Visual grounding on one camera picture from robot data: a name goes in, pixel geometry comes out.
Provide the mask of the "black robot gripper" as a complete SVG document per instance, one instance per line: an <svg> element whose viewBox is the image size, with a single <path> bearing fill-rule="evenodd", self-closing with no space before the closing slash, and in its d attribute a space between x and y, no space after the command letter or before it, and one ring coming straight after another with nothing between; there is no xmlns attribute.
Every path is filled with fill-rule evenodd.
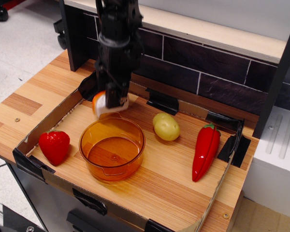
<svg viewBox="0 0 290 232"><path fill-rule="evenodd" d="M99 54L95 62L97 90L106 90L107 108L123 107L129 101L131 73L140 66L143 41L136 32L121 41L108 39L100 33L99 42Z"/></svg>

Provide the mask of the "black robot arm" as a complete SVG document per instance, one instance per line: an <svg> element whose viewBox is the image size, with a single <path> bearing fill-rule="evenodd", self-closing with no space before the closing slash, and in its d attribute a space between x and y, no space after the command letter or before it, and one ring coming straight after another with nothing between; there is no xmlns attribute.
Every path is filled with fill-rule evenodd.
<svg viewBox="0 0 290 232"><path fill-rule="evenodd" d="M111 109L124 106L131 74L140 66L143 16L136 0L98 0L96 8L101 30L95 69L98 89L105 91L105 106Z"/></svg>

